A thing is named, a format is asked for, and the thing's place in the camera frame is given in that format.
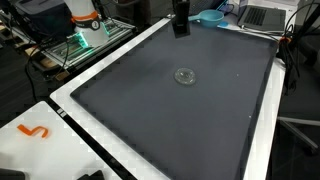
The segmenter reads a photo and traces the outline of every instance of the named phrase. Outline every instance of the blue bowl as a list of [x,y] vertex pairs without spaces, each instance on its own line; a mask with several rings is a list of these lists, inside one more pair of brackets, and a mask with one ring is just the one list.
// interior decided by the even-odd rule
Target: blue bowl
[[196,16],[190,16],[189,21],[199,20],[204,27],[217,27],[222,21],[224,14],[217,10],[205,10]]

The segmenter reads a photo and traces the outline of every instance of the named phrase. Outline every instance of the table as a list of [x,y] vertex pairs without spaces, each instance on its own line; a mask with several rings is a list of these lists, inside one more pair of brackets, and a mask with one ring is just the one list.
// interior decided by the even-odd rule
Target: table
[[[44,126],[48,136],[26,136],[17,129],[20,124]],[[0,129],[0,168],[22,171],[31,180],[76,180],[98,170],[106,179],[121,179],[45,102]]]
[[[226,18],[230,23],[230,29],[238,30],[235,18]],[[119,57],[127,53],[133,47],[138,45],[148,36],[156,32],[170,20],[163,19],[157,24],[123,45],[121,48],[102,59],[100,62],[75,77],[72,81],[62,86],[60,89],[50,95],[51,99],[56,102],[65,112],[71,116],[80,126],[82,126],[95,140],[97,140],[113,157],[115,157],[128,171],[130,171],[137,179],[168,179],[159,170],[153,167],[143,157],[132,150],[121,139],[114,135],[108,128],[103,126],[98,120],[86,112],[71,97],[70,93],[117,60]],[[285,69],[280,59],[275,59],[271,68],[271,74],[262,102],[261,112],[258,118],[256,131],[254,134],[252,147],[245,171],[245,180],[265,179],[269,156],[272,146],[273,134],[277,119],[277,112],[280,103],[282,85],[284,81]]]

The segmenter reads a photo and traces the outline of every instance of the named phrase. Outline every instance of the white cylinder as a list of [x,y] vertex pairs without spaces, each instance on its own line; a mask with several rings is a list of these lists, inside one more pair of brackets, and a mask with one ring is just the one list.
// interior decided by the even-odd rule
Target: white cylinder
[[[72,16],[74,17],[85,17],[96,11],[94,9],[94,6],[91,0],[64,0],[64,1],[69,7],[72,13]],[[76,21],[88,22],[88,20],[76,20]],[[92,21],[92,23],[90,24],[92,24],[91,28],[88,28],[88,27],[83,28],[83,27],[80,27],[78,24],[77,24],[77,27],[75,28],[76,32],[82,33],[82,36],[84,37],[88,46],[97,47],[108,42],[109,35],[105,28],[104,23],[98,20],[98,21]]]

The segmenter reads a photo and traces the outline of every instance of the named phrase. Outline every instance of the desk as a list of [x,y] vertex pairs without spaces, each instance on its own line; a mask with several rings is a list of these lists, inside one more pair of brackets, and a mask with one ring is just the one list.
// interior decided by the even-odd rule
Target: desk
[[[143,157],[132,150],[108,128],[87,113],[71,97],[70,93],[76,88],[134,48],[148,36],[156,32],[170,20],[163,19],[157,24],[123,45],[121,48],[102,59],[100,62],[74,78],[50,95],[51,99],[65,110],[80,126],[95,138],[114,158],[138,179],[163,180],[168,179],[159,170],[148,163]],[[273,134],[284,81],[282,61],[275,59],[265,91],[260,116],[256,126],[252,147],[246,167],[245,180],[265,179]]]
[[[26,136],[20,124],[44,126],[48,137]],[[45,102],[0,129],[0,168],[22,171],[30,180],[75,180],[98,170],[106,179],[121,179]]]

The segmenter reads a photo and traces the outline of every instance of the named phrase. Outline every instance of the chair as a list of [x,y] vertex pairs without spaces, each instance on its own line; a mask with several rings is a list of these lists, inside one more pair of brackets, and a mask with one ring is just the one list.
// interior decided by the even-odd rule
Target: chair
[[293,124],[320,126],[320,40],[306,36],[299,42],[299,51],[306,58],[300,63],[301,77],[297,90],[284,96],[279,108],[281,125],[306,143],[310,153],[318,153],[318,145]]

